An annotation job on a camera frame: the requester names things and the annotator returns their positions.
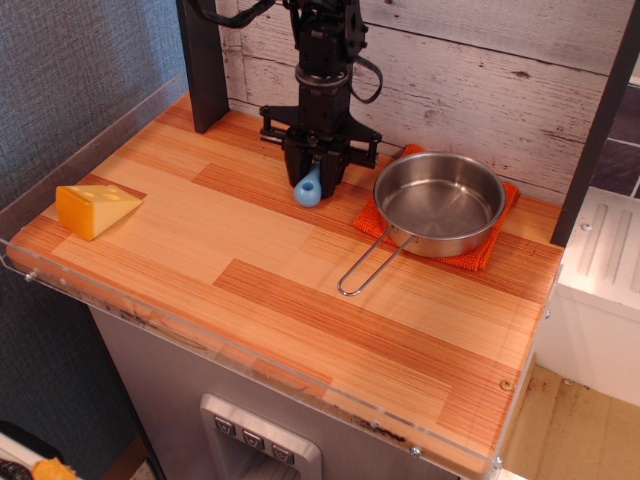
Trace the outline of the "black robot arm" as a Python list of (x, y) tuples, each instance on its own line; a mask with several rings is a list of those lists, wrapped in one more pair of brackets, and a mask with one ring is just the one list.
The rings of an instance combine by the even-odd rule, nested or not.
[(263, 106), (261, 138), (281, 145), (296, 200), (314, 206), (334, 195), (346, 168), (374, 168), (382, 135), (350, 112), (351, 100), (374, 102), (379, 67), (360, 55), (368, 26), (357, 1), (286, 1), (298, 82), (296, 106)]

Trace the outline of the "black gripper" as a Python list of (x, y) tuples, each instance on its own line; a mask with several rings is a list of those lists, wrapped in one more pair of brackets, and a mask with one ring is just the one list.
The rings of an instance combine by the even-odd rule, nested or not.
[(298, 104), (261, 107), (261, 135), (281, 145), (293, 187), (308, 174), (313, 157), (321, 156), (321, 196), (332, 197), (349, 161), (369, 168), (377, 165), (381, 135), (352, 117), (350, 74), (296, 78)]

